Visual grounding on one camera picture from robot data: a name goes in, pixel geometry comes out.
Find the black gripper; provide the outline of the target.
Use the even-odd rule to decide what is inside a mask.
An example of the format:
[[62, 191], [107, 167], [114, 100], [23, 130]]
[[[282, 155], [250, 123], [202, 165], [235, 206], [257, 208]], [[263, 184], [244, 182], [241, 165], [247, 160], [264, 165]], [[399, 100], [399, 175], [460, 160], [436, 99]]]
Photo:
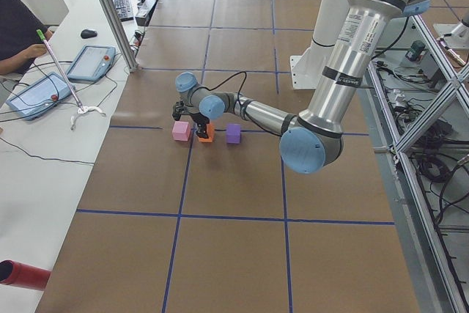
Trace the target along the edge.
[[[193, 106], [187, 106], [182, 100], [177, 101], [172, 107], [172, 117], [174, 121], [179, 121], [182, 116], [189, 116], [194, 122], [199, 121], [199, 110]], [[207, 124], [198, 123], [196, 135], [200, 139], [207, 138]]]

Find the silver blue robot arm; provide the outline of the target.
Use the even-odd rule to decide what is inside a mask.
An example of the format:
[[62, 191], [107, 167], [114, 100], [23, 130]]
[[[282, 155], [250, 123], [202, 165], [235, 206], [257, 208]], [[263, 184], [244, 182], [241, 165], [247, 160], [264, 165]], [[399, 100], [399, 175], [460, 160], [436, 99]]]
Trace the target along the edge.
[[343, 149], [341, 121], [386, 25], [394, 18], [425, 12], [430, 0], [347, 0], [349, 9], [307, 109], [299, 114], [249, 99], [239, 92], [217, 92], [193, 73], [175, 79], [180, 100], [172, 116], [188, 115], [196, 135], [208, 136], [210, 121], [225, 113], [251, 121], [280, 138], [280, 154], [293, 171], [310, 174], [334, 162]]

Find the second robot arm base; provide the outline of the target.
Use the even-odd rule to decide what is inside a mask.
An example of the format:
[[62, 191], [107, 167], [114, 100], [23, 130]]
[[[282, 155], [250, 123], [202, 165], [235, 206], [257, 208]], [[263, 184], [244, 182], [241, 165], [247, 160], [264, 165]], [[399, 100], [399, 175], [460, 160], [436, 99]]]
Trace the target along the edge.
[[445, 49], [468, 49], [468, 12], [457, 24], [435, 23], [433, 28]]

